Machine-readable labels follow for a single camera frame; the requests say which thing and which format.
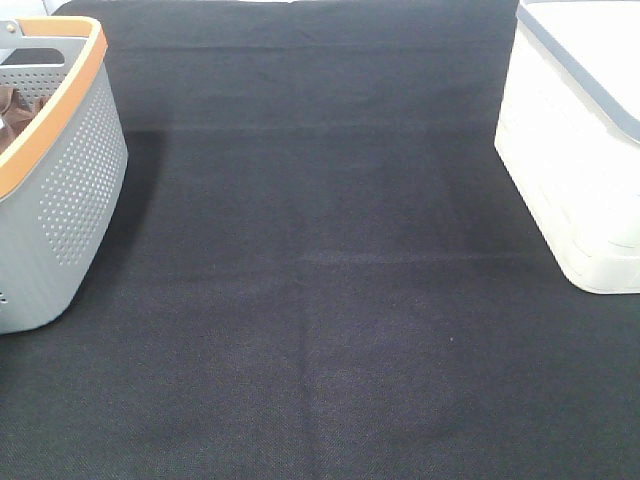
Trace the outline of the white storage box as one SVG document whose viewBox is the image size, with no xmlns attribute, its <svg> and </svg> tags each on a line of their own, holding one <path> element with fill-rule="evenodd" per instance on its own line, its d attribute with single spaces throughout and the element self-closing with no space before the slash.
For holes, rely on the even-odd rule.
<svg viewBox="0 0 640 480">
<path fill-rule="evenodd" d="M 639 290 L 639 5 L 522 1 L 495 148 L 565 277 Z"/>
</svg>

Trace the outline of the grey perforated laundry basket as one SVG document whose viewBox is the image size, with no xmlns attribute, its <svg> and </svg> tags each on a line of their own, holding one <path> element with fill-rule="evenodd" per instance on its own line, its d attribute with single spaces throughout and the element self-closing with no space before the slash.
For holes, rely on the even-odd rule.
<svg viewBox="0 0 640 480">
<path fill-rule="evenodd" d="M 5 20 L 1 46 L 21 61 L 1 87 L 43 109 L 1 153 L 1 330 L 39 328 L 70 305 L 102 242 L 128 151 L 99 21 L 86 16 Z"/>
</svg>

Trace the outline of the black table cloth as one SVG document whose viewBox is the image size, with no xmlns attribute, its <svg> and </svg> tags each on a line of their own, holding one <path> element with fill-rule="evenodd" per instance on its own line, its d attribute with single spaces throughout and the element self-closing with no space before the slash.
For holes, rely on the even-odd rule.
<svg viewBox="0 0 640 480">
<path fill-rule="evenodd" d="M 129 151 L 1 340 L 5 479 L 635 479 L 639 300 L 571 285 L 495 125 L 513 1 L 72 1 Z"/>
</svg>

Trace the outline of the brown towel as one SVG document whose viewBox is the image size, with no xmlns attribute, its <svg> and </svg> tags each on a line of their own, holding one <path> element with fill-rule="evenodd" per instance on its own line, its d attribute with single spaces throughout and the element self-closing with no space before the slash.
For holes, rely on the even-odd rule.
<svg viewBox="0 0 640 480">
<path fill-rule="evenodd" d="M 24 131 L 49 99 L 50 96 L 39 97 L 33 106 L 29 107 L 22 100 L 18 89 L 8 86 L 1 87 L 1 153 L 4 153 Z"/>
</svg>

